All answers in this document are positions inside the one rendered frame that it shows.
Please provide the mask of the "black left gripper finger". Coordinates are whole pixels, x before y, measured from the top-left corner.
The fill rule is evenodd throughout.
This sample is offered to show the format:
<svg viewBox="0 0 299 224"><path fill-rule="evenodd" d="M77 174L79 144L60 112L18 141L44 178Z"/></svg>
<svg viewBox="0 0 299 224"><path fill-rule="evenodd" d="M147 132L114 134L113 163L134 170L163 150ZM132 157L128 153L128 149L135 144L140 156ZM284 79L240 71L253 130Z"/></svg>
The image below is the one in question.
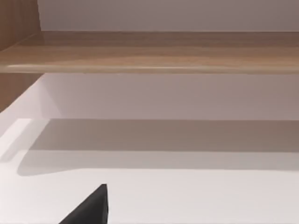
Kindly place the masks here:
<svg viewBox="0 0 299 224"><path fill-rule="evenodd" d="M108 188L101 184L59 224L107 224Z"/></svg>

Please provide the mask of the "wooden open shelf unit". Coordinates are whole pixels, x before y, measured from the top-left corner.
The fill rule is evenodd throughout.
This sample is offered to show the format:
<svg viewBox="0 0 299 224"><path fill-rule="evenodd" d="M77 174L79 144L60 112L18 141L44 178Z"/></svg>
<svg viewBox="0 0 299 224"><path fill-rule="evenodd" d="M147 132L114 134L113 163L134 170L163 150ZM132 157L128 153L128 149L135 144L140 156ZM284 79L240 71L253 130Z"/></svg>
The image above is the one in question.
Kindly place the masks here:
<svg viewBox="0 0 299 224"><path fill-rule="evenodd" d="M0 74L299 76L299 0L0 0Z"/></svg>

